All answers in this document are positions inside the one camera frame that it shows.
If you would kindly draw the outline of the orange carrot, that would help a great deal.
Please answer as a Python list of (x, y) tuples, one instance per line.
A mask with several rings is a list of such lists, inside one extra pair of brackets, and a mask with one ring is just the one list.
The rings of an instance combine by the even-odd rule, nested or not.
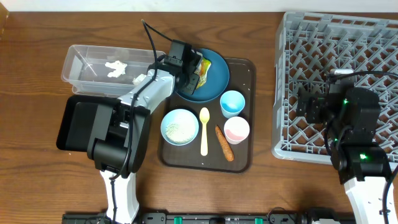
[(229, 162), (233, 161), (234, 160), (233, 151), (230, 148), (229, 143), (227, 142), (226, 138), (224, 137), (220, 127), (217, 125), (215, 126), (215, 133), (216, 133), (218, 142), (222, 148), (222, 151), (223, 151), (223, 154), (224, 154), (226, 160)]

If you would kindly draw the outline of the dark blue plate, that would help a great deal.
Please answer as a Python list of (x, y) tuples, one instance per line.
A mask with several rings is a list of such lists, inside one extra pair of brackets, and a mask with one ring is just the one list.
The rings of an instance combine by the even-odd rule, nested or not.
[(214, 100), (225, 91), (230, 73), (226, 60), (219, 53), (210, 49), (198, 49), (197, 51), (211, 62), (206, 83), (196, 89), (192, 95), (186, 95), (181, 91), (177, 91), (177, 95), (191, 102), (204, 103)]

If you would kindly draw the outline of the yellow green snack wrapper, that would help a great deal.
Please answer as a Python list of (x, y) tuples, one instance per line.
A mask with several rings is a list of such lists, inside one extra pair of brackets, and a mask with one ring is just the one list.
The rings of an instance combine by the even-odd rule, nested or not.
[(206, 58), (202, 58), (201, 63), (194, 71), (194, 74), (199, 76), (199, 81), (196, 88), (202, 87), (206, 83), (207, 73), (210, 67), (211, 67), (211, 62)]

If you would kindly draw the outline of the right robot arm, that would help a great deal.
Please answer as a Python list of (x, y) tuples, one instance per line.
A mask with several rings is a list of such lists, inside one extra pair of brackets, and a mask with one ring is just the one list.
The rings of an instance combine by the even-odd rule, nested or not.
[(332, 77), (327, 93), (298, 91), (296, 114), (322, 124), (323, 140), (354, 211), (356, 223), (397, 223), (392, 170), (374, 142), (381, 112), (377, 93), (356, 87), (350, 75)]

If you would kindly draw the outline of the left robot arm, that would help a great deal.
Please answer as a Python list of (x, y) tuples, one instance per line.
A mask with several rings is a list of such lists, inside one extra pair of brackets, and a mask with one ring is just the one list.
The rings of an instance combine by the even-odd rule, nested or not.
[(105, 219), (110, 223), (135, 219), (139, 210), (136, 172), (146, 153), (150, 116), (175, 90), (195, 92), (203, 59), (190, 44), (173, 40), (167, 55), (155, 57), (143, 81), (116, 98), (115, 105), (96, 106), (87, 153), (105, 182)]

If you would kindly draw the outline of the pink cup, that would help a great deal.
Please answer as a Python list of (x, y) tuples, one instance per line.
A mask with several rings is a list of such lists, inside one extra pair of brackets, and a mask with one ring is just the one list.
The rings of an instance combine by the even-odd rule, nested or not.
[(230, 144), (239, 144), (250, 133), (249, 123), (242, 117), (229, 118), (224, 124), (224, 135)]

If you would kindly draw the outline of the light blue cup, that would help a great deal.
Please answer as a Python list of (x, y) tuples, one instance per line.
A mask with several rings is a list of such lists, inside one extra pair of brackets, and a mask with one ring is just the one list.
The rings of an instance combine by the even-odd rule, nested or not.
[(236, 90), (229, 90), (220, 98), (221, 112), (225, 118), (238, 116), (244, 109), (246, 100), (242, 93)]

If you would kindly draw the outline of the white tissue large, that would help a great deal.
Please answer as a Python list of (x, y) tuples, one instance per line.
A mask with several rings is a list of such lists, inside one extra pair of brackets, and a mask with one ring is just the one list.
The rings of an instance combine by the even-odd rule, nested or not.
[(146, 78), (146, 76), (147, 75), (145, 75), (145, 74), (140, 74), (138, 77), (133, 79), (132, 83), (134, 85), (139, 85)]

